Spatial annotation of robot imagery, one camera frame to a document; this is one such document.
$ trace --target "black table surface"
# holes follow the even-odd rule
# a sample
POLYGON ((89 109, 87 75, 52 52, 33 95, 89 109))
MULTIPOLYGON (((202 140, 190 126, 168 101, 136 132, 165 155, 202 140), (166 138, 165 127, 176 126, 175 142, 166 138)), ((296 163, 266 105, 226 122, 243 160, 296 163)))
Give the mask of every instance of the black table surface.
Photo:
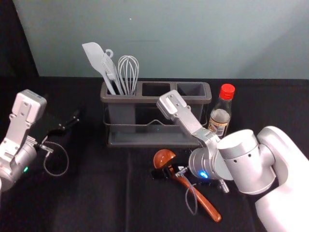
MULTIPOLYGON (((80 103, 86 105, 81 122, 71 132, 50 138, 66 148, 68 172, 50 177, 42 168, 44 153, 39 152, 29 171, 2 193, 0 231, 265 231, 254 210, 257 197, 239 193, 233 182, 228 182, 229 194, 197 186, 222 215, 217 224, 201 207, 196 216, 190 214, 185 188, 179 183, 152 180, 149 170, 158 148, 107 148, 99 97, 102 79, 0 80, 0 138, 6 134, 16 93, 26 88, 47 94, 46 111, 59 118, 68 117, 80 103)), ((252 129, 257 134, 265 126, 276 126, 308 157, 307 80, 203 81, 211 86, 210 108, 221 84, 235 85, 229 133, 252 129)), ((183 160, 190 155, 189 149, 171 149, 183 160)))

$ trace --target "bottle label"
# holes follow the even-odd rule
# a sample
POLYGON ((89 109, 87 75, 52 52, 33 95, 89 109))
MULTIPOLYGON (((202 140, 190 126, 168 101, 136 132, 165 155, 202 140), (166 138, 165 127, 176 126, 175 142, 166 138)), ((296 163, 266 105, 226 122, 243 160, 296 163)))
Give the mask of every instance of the bottle label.
POLYGON ((209 119, 209 124, 208 124, 208 129, 212 132, 215 132, 218 137, 220 139, 223 138, 223 136, 225 135, 226 133, 226 129, 228 127, 228 123, 229 122, 225 122, 225 123, 219 123, 219 122, 216 122, 215 120, 213 120, 211 117, 209 119))

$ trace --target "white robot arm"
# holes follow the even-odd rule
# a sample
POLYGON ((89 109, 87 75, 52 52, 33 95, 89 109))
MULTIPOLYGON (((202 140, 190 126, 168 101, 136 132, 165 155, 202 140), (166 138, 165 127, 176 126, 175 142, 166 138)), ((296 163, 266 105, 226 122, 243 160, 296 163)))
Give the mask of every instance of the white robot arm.
POLYGON ((308 230, 309 160, 283 131, 265 127, 257 140, 252 130, 241 130, 220 140, 201 126, 177 91, 162 95, 157 106, 202 144, 189 157, 193 175, 234 180, 240 192, 251 195, 268 190, 277 177, 279 186, 255 203, 264 227, 268 232, 308 230))
MULTIPOLYGON (((37 142, 28 132, 42 117, 46 104, 45 98, 28 89, 17 94, 9 116, 11 123, 0 144, 0 194, 10 189, 35 159, 37 142)), ((41 148, 53 152, 46 146, 41 148)))

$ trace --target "blue led light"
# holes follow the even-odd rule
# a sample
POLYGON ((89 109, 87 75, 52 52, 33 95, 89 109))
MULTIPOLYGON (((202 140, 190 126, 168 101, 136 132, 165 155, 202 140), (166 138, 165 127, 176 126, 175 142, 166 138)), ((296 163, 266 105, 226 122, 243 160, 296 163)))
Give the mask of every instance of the blue led light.
POLYGON ((205 171, 200 171, 200 172, 199 172, 199 175, 200 175, 201 177, 203 177, 203 178, 208 178, 208 175, 207 175, 207 173, 206 173, 205 171))

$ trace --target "wooden ladle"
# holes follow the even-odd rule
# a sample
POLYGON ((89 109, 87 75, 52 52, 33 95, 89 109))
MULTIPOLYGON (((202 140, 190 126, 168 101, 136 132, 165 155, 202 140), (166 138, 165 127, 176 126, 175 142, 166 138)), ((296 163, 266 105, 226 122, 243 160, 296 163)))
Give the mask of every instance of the wooden ladle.
MULTIPOLYGON (((167 149, 159 150, 154 155, 154 167, 156 169, 162 168, 167 162, 169 162, 175 156, 176 156, 175 153, 173 153, 170 150, 167 150, 167 149)), ((172 166, 169 166, 169 170, 171 171, 171 173, 174 173, 174 170, 173 170, 172 166)), ((173 175, 172 178, 177 180, 177 181, 179 181, 180 183, 182 183, 186 188, 190 187, 188 181, 185 178, 183 178, 183 177, 176 177, 175 175, 173 175)), ((213 207, 213 205, 195 187, 193 187, 193 190, 194 190, 194 192, 195 192, 195 194, 197 196, 198 202, 208 212, 210 217, 215 222, 221 221, 222 217, 218 213, 218 211, 213 207)))

